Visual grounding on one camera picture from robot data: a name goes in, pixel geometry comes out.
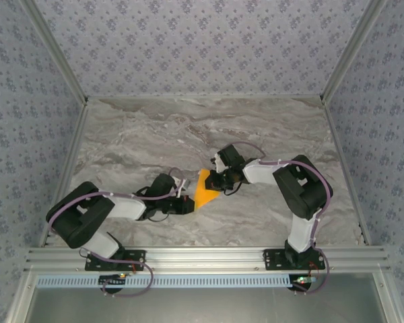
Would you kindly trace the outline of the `orange paper sheet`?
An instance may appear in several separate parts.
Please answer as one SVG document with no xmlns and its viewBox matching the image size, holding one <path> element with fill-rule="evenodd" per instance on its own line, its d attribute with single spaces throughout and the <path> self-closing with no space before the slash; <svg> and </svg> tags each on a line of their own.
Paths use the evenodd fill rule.
<svg viewBox="0 0 404 323">
<path fill-rule="evenodd" d="M 200 209 L 202 206 L 206 205 L 213 199 L 216 199 L 220 195 L 220 191 L 209 190 L 205 187 L 205 180 L 208 179 L 209 175 L 210 171 L 206 169 L 202 169 L 199 172 L 199 178 L 193 198 L 195 202 L 195 210 Z"/>
</svg>

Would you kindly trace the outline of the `grey sheet metal panel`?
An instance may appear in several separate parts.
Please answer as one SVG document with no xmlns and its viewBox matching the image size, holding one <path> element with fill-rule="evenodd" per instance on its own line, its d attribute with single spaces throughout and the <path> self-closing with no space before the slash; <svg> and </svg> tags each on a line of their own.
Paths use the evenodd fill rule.
<svg viewBox="0 0 404 323">
<path fill-rule="evenodd" d="M 312 295 L 250 285 L 169 285 L 126 298 L 83 285 L 81 275 L 28 275 L 6 323 L 404 323 L 381 273 L 335 274 Z"/>
</svg>

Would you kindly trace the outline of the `small circuit board with LED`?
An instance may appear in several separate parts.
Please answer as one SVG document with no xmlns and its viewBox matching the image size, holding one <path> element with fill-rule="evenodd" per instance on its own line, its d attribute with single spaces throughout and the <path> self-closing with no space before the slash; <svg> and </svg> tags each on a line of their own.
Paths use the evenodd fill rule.
<svg viewBox="0 0 404 323">
<path fill-rule="evenodd" d="M 292 284 L 290 290 L 298 292 L 307 292 L 311 285 L 316 282 L 316 278 L 312 276 L 290 275 L 289 278 Z"/>
<path fill-rule="evenodd" d="M 98 278 L 99 286 L 121 286 L 126 283 L 126 275 L 124 274 L 112 274 L 112 275 L 100 275 Z"/>
</svg>

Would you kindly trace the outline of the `wide aluminium mounting rail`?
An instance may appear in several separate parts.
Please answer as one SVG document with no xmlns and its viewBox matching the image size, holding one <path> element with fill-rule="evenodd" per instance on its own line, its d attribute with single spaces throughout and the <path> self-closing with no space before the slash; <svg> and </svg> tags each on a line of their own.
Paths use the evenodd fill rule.
<svg viewBox="0 0 404 323">
<path fill-rule="evenodd" d="M 264 247 L 145 247 L 146 263 L 155 273 L 259 273 L 265 270 Z M 336 273 L 387 271 L 392 265 L 380 246 L 323 246 Z M 82 273 L 85 260 L 77 250 L 32 248 L 24 271 Z"/>
</svg>

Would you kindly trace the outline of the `thin aluminium table rail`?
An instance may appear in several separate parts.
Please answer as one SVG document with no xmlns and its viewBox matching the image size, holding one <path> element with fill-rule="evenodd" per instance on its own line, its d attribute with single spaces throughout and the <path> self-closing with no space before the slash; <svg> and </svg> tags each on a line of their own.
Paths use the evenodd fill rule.
<svg viewBox="0 0 404 323">
<path fill-rule="evenodd" d="M 90 100 L 106 100 L 106 99 L 263 99 L 263 98 L 277 98 L 277 99 L 297 99 L 297 100 L 322 100 L 319 94 L 207 94 L 207 95 L 178 95 L 178 94 L 165 94 L 165 95 L 144 95 L 144 96 L 88 96 L 87 101 Z"/>
</svg>

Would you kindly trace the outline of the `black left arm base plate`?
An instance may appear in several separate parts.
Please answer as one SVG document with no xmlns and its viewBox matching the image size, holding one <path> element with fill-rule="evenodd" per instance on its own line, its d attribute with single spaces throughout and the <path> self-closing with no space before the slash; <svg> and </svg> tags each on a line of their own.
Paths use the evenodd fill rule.
<svg viewBox="0 0 404 323">
<path fill-rule="evenodd" d="M 145 250 L 119 249 L 109 261 L 102 260 L 92 253 L 86 256 L 85 271 L 143 271 L 145 262 Z"/>
</svg>

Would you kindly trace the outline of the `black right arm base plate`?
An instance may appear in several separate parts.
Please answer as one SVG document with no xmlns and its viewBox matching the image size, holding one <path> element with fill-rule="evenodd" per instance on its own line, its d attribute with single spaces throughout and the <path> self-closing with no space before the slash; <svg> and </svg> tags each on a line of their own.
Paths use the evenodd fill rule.
<svg viewBox="0 0 404 323">
<path fill-rule="evenodd" d="M 293 249 L 265 249 L 263 260 L 267 271 L 307 271 L 326 268 L 321 253 L 312 248 L 303 253 L 297 253 Z"/>
</svg>

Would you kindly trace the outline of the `aluminium table side rail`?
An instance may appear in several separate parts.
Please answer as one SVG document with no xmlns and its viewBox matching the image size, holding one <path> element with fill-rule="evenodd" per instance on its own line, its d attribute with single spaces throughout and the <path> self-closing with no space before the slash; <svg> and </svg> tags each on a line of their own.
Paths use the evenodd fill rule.
<svg viewBox="0 0 404 323">
<path fill-rule="evenodd" d="M 67 194 L 68 188 L 70 187 L 71 179 L 73 177 L 73 172 L 79 154 L 81 138 L 83 137 L 83 132 L 86 125 L 87 116 L 88 116 L 88 109 L 87 109 L 87 103 L 85 102 L 82 104 L 80 113 L 77 117 L 75 129 L 72 134 L 70 146 L 65 158 L 65 163 L 63 165 L 63 169 L 59 177 L 59 182 L 53 195 L 50 207 L 55 206 L 61 199 L 63 199 Z"/>
<path fill-rule="evenodd" d="M 357 194 L 355 186 L 353 184 L 353 180 L 352 180 L 352 177 L 351 177 L 348 165 L 347 165 L 347 161 L 346 161 L 344 152 L 342 150 L 341 141 L 340 141 L 339 135 L 337 133 L 337 130 L 335 128 L 335 123 L 333 121 L 333 117 L 331 116 L 331 112 L 330 112 L 329 108 L 327 107 L 327 105 L 323 104 L 323 107 L 325 109 L 327 122 L 328 122 L 329 128 L 331 130 L 331 134 L 333 136 L 333 141 L 334 141 L 336 150 L 339 154 L 339 159 L 340 159 L 341 167 L 343 170 L 343 175 L 345 178 L 345 182 L 347 184 L 347 189 L 349 191 L 349 195 L 350 195 L 353 207 L 354 207 L 354 211 L 356 213 L 356 217 L 358 218 L 358 221 L 359 221 L 359 226 L 360 226 L 360 229 L 362 232 L 364 243 L 367 246 L 371 246 L 372 239 L 370 237 L 370 232 L 368 230 L 366 219 L 364 217 L 362 208 L 360 206 L 358 194 Z"/>
</svg>

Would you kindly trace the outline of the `aluminium frame post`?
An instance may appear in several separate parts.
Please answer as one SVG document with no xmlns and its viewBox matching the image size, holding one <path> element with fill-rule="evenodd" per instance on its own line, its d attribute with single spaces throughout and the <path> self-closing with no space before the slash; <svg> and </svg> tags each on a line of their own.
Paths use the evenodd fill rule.
<svg viewBox="0 0 404 323">
<path fill-rule="evenodd" d="M 388 0 L 369 0 L 321 94 L 321 100 L 325 106 L 329 104 L 341 85 L 343 78 L 387 2 Z"/>
<path fill-rule="evenodd" d="M 75 96 L 77 101 L 85 105 L 86 96 L 72 71 L 64 52 L 61 50 L 58 42 L 56 41 L 51 29 L 49 28 L 47 21 L 44 19 L 41 11 L 39 10 L 35 0 L 18 0 L 24 9 L 26 15 L 31 21 L 36 33 L 41 38 L 43 44 L 45 45 L 49 55 L 63 76 L 66 84 L 71 90 L 72 94 Z"/>
</svg>

